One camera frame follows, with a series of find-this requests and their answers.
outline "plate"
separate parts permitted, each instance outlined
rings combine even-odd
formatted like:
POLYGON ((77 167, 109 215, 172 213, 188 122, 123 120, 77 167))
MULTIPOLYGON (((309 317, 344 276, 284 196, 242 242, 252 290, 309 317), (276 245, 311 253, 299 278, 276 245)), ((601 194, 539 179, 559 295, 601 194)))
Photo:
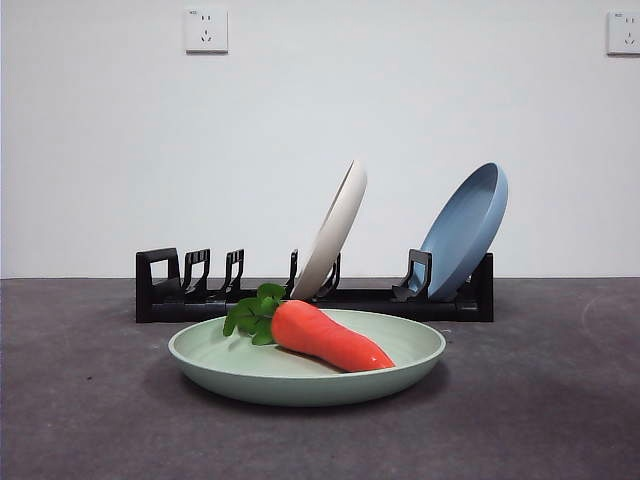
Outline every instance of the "plate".
MULTIPOLYGON (((420 249, 431 252, 429 298, 449 301, 489 250, 507 208, 507 176, 487 163, 467 178, 444 206, 420 249)), ((417 290, 424 267, 415 265, 409 287, 417 290)))
POLYGON ((224 337, 224 317, 181 330, 169 341, 169 351, 185 375, 207 390, 246 402, 296 407, 358 403, 399 392, 423 378, 444 351, 444 337, 413 320, 353 310, 323 311, 376 342, 396 366, 341 373, 319 359, 277 345, 252 345, 237 329, 224 337))
POLYGON ((367 174, 362 164, 354 160, 316 235, 311 256, 293 287, 291 298, 305 300, 320 290, 349 235, 366 188, 367 174))

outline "carrot leaf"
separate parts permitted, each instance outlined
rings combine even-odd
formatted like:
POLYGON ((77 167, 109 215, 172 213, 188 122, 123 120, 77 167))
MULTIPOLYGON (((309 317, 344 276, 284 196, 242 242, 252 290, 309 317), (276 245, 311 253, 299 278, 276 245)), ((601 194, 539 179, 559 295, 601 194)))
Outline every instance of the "carrot leaf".
POLYGON ((258 298, 273 297, 274 300, 281 300, 284 297, 285 289, 276 283, 263 283, 258 287, 258 298))
POLYGON ((271 336, 271 319, 262 318, 256 326, 256 334, 253 336, 251 343, 254 345, 267 345, 273 343, 271 336))
POLYGON ((225 337, 238 330, 253 335, 251 343, 273 343, 271 318, 285 295, 284 287, 274 283, 260 285, 256 297, 243 298, 227 314, 222 333, 225 337))

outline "dish rack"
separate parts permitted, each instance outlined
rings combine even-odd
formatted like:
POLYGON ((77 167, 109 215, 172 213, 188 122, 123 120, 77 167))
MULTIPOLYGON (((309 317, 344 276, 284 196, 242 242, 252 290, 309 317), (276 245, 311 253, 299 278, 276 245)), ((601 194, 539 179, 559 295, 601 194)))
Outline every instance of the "dish rack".
MULTIPOLYGON (((429 252, 409 250, 406 276, 391 288, 339 288, 338 255, 331 273, 318 293, 309 300, 319 308, 363 310, 409 318, 420 322, 493 321, 493 255, 487 253, 471 276, 460 286, 456 296, 446 302, 428 298, 432 256, 429 252), (416 263, 425 268, 424 280, 417 290, 409 288, 416 263)), ((225 278, 215 290, 207 286, 211 267, 209 249, 185 254, 184 279, 180 277, 178 252, 164 248, 136 253, 136 322, 200 322, 225 316, 239 300, 256 295, 256 289, 242 287, 244 249, 226 254, 225 278), (167 278, 155 282, 151 265, 167 262, 167 278), (203 263, 203 273, 192 279, 193 266, 203 263)), ((298 270, 298 251, 291 252, 289 277, 284 283, 285 299, 293 290, 298 270)))

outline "toy carrot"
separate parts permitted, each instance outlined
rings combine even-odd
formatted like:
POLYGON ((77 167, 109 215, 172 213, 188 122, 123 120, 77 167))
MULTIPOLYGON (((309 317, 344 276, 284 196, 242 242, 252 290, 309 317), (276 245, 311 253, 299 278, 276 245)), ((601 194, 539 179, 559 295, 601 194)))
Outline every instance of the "toy carrot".
POLYGON ((313 305, 300 300, 282 301, 284 288, 264 284, 256 298, 245 298, 225 319, 223 333, 243 330, 252 343, 280 346, 319 357, 348 372, 395 366, 373 341, 333 321, 313 305))

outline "mint green plate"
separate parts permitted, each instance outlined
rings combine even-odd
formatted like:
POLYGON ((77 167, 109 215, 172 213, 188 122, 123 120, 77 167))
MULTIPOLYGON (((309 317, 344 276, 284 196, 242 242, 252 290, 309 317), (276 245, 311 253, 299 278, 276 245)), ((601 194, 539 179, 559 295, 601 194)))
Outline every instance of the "mint green plate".
POLYGON ((237 330, 224 337, 224 317, 179 331, 169 351, 185 375, 207 390, 252 403, 300 407, 358 403, 399 392, 422 379, 444 351, 444 337, 422 323, 379 313, 323 311, 380 345, 396 366, 341 373, 276 345, 252 345, 237 330))

